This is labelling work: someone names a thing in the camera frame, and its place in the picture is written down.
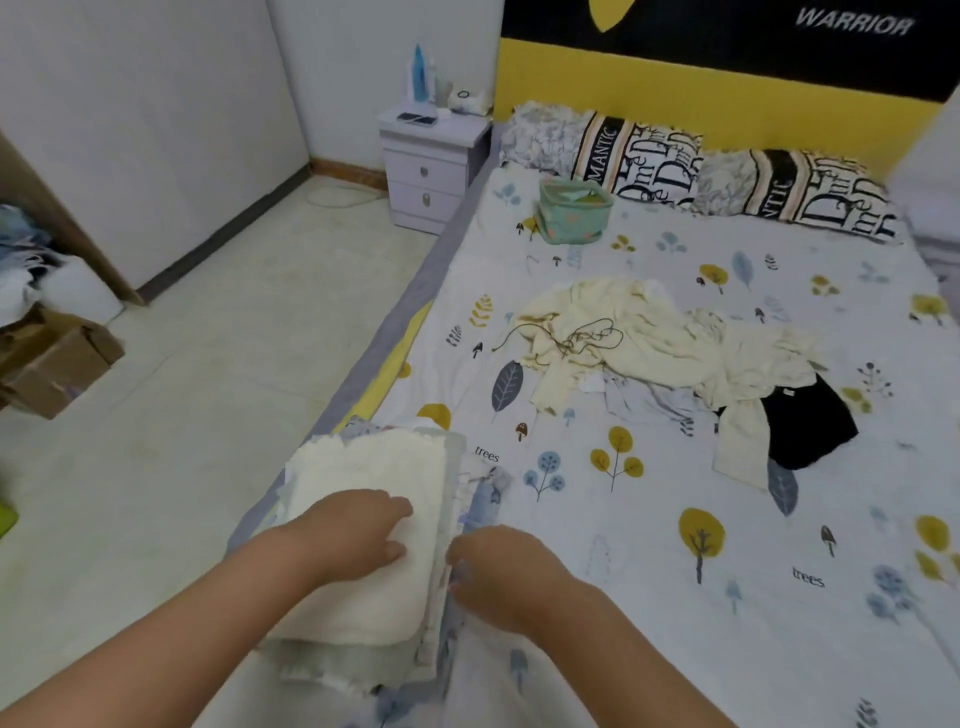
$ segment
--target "bed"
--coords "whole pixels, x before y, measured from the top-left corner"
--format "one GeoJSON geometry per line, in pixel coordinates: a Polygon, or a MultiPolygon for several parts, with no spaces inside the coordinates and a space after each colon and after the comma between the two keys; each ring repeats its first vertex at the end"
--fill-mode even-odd
{"type": "MultiPolygon", "coordinates": [[[[738,725],[951,723],[960,331],[916,246],[619,198],[598,242],[552,246],[531,223],[540,172],[498,166],[496,138],[493,149],[311,434],[350,415],[465,434],[468,451],[516,478],[499,522],[606,591],[738,725]],[[510,335],[516,313],[597,276],[654,279],[680,310],[815,334],[821,376],[859,434],[764,492],[713,469],[711,413],[615,414],[607,379],[538,414],[530,370],[505,397],[528,346],[510,335]],[[691,546],[690,530],[711,547],[691,546]]],[[[277,484],[231,547],[269,521],[277,484]]],[[[442,703],[402,689],[346,707],[331,697],[324,724],[591,724],[531,644],[472,620],[446,636],[456,659],[442,703]]]]}

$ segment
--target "white nightstand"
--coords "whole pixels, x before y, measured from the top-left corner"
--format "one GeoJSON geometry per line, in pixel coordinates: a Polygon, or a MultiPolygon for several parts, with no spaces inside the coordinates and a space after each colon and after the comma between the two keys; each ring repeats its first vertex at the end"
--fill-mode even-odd
{"type": "Polygon", "coordinates": [[[395,225],[439,234],[490,154],[491,121],[486,116],[452,114],[432,127],[396,121],[404,111],[431,113],[401,105],[377,117],[395,225]]]}

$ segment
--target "headboard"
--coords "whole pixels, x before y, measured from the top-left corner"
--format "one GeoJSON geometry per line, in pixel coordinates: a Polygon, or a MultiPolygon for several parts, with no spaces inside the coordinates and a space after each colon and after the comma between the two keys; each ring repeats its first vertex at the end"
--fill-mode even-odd
{"type": "Polygon", "coordinates": [[[537,99],[886,175],[960,80],[960,3],[825,2],[505,0],[494,115],[537,99]]]}

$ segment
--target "pillowcase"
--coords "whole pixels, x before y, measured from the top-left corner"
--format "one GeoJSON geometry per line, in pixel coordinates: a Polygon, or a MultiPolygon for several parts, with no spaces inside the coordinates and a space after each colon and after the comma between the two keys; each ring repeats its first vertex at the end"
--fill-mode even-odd
{"type": "Polygon", "coordinates": [[[695,212],[754,215],[899,245],[906,223],[886,188],[852,159],[783,149],[707,155],[695,212]]]}
{"type": "Polygon", "coordinates": [[[500,163],[508,161],[570,178],[593,111],[528,101],[514,109],[500,140],[500,163]]]}
{"type": "Polygon", "coordinates": [[[692,207],[703,138],[594,114],[584,131],[574,180],[594,181],[627,200],[692,207]]]}

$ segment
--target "phone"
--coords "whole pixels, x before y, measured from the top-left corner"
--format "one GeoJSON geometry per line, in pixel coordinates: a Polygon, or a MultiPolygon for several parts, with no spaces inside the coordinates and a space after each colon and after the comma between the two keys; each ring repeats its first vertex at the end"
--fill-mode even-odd
{"type": "Polygon", "coordinates": [[[400,116],[396,118],[397,121],[402,121],[405,124],[417,124],[422,127],[432,127],[437,123],[436,116],[427,116],[420,113],[412,113],[410,111],[403,112],[400,116]]]}

